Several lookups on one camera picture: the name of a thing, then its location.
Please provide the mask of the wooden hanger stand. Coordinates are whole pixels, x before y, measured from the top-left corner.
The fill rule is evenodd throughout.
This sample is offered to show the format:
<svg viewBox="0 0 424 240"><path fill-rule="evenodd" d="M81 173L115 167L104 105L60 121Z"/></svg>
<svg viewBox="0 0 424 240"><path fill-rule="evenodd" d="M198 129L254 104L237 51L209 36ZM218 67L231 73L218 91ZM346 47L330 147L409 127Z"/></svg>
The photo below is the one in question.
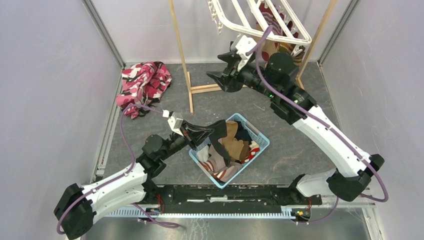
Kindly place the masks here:
<svg viewBox="0 0 424 240"><path fill-rule="evenodd" d="M296 84L302 89L304 88L304 85L303 85L302 80L301 80L302 74L305 70L307 62L310 60L310 56L311 56L312 52L315 50L316 44L318 43L319 38L321 37L321 34L322 34L322 32L323 32L323 30L324 30L324 28L325 28L325 26L326 26L326 24L327 24L327 22L328 22L328 20L329 20L329 18L330 18L330 16L331 16L331 14L332 14L337 3L338 3L337 0L330 0L328 2L327 8L326 8L326 10L325 10L320 22L319 22L319 25L317 27L317 30L315 31L314 36L310 37L310 35L307 33L305 27L300 22L299 18L294 13L294 11L291 8L291 6L289 5L289 3L286 0L281 1L281 4L283 5L283 11L282 12L285 15L288 15L289 18L287 20L287 19L281 18L280 16L277 16L276 20L277 20L278 24L280 25L280 27L283 29L286 36L277 35L274 38L274 40L282 42L282 43L296 44L297 47L299 47L300 45L308 46L308 49L305 52L304 57L302 58L302 62L300 64L299 72L298 72L298 74L295 78ZM244 33L244 34L248 34L248 35L252 35L252 36L256 36L256 35L259 34L260 31L253 29L252 26L250 25L250 22L248 21L248 19L246 17L245 11L242 10L242 8L241 8L241 6L240 6L240 4L237 0L233 0L232 4L234 6L234 9L235 9L242 25L235 24L235 23L229 21L226 18L225 13L222 9L221 3L218 0L209 0L207 2L207 4L208 4L209 11L210 11L210 14L211 14L211 19L215 22L217 30L218 30L219 33L222 31L223 27L227 27L230 30L237 31L241 34ZM190 113L193 114L194 113L193 94L215 92L215 91L219 90L219 86L217 84L207 84L207 85L200 85L200 86L192 86L191 85L190 72L187 71L187 66L186 66L186 61L185 61L185 56L184 56L184 50L183 50L183 45L182 45L182 41L181 41L181 36L180 36L180 31L179 31L179 26L178 26L178 22L177 22L177 17L176 17L173 1L169 0L168 5L169 5L170 12L171 12L173 27L174 27L174 30L175 30L178 49L179 49L179 55L180 55L181 64L182 64L183 72L184 72L184 77L185 77L185 81L186 81L186 85L187 85ZM293 34L291 32L289 32L289 29L286 26L286 23L288 23L289 20L291 20L293 22L293 24L296 25L297 29L300 31L302 36L305 38L304 42L302 42L301 40L296 40L294 38Z"/></svg>

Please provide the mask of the tan ribbed sock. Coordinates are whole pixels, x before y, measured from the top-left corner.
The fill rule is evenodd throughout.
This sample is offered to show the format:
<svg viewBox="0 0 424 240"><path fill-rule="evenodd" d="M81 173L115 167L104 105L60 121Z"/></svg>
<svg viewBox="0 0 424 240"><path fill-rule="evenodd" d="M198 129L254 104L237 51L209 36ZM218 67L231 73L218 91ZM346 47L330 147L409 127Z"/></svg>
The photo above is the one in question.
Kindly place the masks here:
<svg viewBox="0 0 424 240"><path fill-rule="evenodd" d="M249 143L247 141L237 140L235 138L237 128L238 128L238 125L236 121L234 120L227 121L226 122L227 136L223 138L223 140L220 140L220 142L227 150L233 162L239 161L240 163L242 163L242 161L248 155Z"/></svg>

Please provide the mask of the beige pink sock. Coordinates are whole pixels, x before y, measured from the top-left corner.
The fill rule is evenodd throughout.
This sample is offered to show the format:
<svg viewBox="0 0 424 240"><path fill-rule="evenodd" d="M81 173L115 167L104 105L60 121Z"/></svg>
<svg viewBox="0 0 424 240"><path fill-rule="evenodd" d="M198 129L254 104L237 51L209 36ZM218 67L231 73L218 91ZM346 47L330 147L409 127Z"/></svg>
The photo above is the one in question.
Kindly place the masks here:
<svg viewBox="0 0 424 240"><path fill-rule="evenodd" d="M229 166L226 166L224 158L215 150L213 145L210 146L208 154L209 157L203 165L212 177L218 181L228 182L243 167L242 164L234 161L231 161Z"/></svg>

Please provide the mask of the white clip hanger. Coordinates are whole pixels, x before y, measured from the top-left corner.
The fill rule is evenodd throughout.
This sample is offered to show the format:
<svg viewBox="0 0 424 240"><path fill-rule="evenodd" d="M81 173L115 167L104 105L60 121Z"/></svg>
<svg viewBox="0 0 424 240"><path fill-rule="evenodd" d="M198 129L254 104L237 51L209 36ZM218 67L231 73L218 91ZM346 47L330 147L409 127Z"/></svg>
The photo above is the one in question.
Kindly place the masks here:
<svg viewBox="0 0 424 240"><path fill-rule="evenodd" d="M229 20L219 0L208 0L207 5L211 14L211 20L215 22L217 31L220 33L223 27L232 31L255 37L261 37L269 27L265 15L261 13L260 6L271 11L277 25L283 31L282 34L271 33L268 40L280 43L289 43L299 46L308 46L312 38L294 10L286 0L280 0L274 4L271 0L247 0L249 9L243 10L237 0L231 0L230 5L234 7L236 16L240 23Z"/></svg>

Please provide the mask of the red purple striped sock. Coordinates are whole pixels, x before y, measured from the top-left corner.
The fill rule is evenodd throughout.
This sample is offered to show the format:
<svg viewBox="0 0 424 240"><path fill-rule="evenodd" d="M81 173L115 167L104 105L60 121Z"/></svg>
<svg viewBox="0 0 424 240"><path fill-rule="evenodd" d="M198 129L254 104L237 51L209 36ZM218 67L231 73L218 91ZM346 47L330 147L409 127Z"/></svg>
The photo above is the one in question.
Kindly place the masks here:
<svg viewBox="0 0 424 240"><path fill-rule="evenodd" d="M266 4L264 2L262 2L259 5L259 10L260 10L262 16L264 17L266 23L268 25L273 26L274 34L280 35L280 36L286 36L286 34L284 33L284 30L282 29L281 25L278 23L276 17L272 13L271 9L269 7L266 7Z"/></svg>

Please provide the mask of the brown striped sock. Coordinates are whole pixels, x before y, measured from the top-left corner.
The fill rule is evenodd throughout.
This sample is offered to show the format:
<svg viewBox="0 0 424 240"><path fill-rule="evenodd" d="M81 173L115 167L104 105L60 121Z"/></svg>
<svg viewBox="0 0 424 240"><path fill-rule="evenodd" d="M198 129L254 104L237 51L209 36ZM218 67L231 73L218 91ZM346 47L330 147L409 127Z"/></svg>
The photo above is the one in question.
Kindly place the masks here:
<svg viewBox="0 0 424 240"><path fill-rule="evenodd" d="M298 53L293 55L293 62L296 66L300 66L303 62L304 56L306 53L306 48L304 46L300 46L298 49Z"/></svg>

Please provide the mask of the red santa sock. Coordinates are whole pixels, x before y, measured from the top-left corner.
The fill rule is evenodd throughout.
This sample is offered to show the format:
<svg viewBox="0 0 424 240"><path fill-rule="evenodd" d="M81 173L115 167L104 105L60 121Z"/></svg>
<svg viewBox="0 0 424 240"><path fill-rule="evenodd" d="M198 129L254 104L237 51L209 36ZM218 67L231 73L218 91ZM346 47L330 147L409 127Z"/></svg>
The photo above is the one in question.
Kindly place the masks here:
<svg viewBox="0 0 424 240"><path fill-rule="evenodd" d="M243 164L250 162L260 151L259 144L252 140L251 144L249 145L248 155L245 157L245 159L242 161Z"/></svg>

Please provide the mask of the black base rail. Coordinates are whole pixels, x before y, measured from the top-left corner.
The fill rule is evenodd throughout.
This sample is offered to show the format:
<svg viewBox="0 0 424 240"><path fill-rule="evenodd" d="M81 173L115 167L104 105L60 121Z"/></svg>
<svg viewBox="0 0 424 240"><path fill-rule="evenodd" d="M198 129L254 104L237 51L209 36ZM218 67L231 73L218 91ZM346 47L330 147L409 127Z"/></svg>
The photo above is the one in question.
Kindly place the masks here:
<svg viewBox="0 0 424 240"><path fill-rule="evenodd" d="M323 203L320 195L304 197L286 185L166 184L139 200L141 205L163 204L164 214L267 214L281 207L307 208Z"/></svg>

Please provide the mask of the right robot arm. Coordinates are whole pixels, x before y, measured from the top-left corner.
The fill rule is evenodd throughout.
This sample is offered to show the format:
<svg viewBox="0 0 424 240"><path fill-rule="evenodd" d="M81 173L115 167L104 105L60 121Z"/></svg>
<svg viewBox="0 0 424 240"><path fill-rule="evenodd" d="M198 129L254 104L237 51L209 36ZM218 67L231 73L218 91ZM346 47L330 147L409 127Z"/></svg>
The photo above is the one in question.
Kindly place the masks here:
<svg viewBox="0 0 424 240"><path fill-rule="evenodd" d="M249 61L239 68L241 58L234 51L218 58L226 63L226 68L209 71L207 76L224 92L237 92L247 86L269 97L273 112L309 137L333 162L332 170L301 174L293 180L288 191L293 203L302 204L314 195L334 195L346 202L365 196L365 189L377 176L384 158L356 146L328 119L316 100L295 84L299 68L290 54L272 54L265 67Z"/></svg>

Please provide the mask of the navy blue sock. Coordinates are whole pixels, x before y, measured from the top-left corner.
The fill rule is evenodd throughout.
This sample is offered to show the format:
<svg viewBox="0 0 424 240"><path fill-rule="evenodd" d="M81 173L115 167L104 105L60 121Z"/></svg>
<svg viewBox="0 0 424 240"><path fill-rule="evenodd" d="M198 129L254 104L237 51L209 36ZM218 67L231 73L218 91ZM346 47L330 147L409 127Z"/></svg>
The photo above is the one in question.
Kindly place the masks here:
<svg viewBox="0 0 424 240"><path fill-rule="evenodd" d="M234 137L237 140L247 141L248 144L250 145L252 143L252 138L249 134L249 131L243 127L240 121L236 121L236 123L237 123L237 130Z"/></svg>

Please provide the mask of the pink camouflage cloth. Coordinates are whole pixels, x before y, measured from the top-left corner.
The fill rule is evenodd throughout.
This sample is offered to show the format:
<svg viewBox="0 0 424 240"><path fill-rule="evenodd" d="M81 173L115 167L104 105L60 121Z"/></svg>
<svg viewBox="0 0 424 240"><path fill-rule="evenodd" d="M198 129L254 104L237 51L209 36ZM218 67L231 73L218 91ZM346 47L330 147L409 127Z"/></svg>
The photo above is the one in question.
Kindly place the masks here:
<svg viewBox="0 0 424 240"><path fill-rule="evenodd" d="M125 116L131 119L145 116L149 110L134 104L151 107L161 98L172 82L172 75L161 61L148 61L132 65L121 72L122 92L115 102Z"/></svg>

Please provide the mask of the light blue laundry basket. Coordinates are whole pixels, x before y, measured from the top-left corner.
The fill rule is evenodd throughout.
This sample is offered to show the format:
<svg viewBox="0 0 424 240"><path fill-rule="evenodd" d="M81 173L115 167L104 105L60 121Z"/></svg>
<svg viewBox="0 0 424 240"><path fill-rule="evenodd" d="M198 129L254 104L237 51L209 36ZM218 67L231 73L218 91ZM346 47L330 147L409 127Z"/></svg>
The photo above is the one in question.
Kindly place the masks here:
<svg viewBox="0 0 424 240"><path fill-rule="evenodd" d="M227 121L239 121L241 122L242 126L248 130L249 135L251 136L252 140L257 142L260 147L260 151L256 154L256 156L247 163L242 163L242 169L234 176L232 177L228 182L221 182L219 180L216 180L212 177L211 174L209 174L201 165L200 158L198 156L198 152L201 152L202 149L205 147L208 147L208 150L210 149L211 141L208 139L208 141L205 141L205 145L197 150L189 150L189 156L193 159L193 161L196 163L196 165L203 171L203 173L215 184L218 188L224 189L227 185L233 182L233 180L241 174L241 172L248 167L248 165L253 162L269 145L270 141L269 139L263 135L257 128L255 128L245 117L243 117L239 113L234 113L232 116L230 116Z"/></svg>

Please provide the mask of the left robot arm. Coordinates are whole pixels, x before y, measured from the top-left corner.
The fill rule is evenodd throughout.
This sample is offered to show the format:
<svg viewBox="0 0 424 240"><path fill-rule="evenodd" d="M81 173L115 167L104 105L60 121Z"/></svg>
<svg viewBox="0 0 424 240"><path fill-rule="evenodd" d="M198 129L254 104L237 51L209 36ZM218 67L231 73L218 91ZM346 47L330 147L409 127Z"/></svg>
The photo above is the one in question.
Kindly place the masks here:
<svg viewBox="0 0 424 240"><path fill-rule="evenodd" d="M142 147L143 153L133 157L130 165L103 180L79 186L69 185L53 213L58 220L56 231L75 240L105 215L129 204L153 203L157 198L152 181L166 167L164 160L186 146L196 149L206 138L218 137L226 131L225 120L199 126L183 120L177 132L164 139L150 135Z"/></svg>

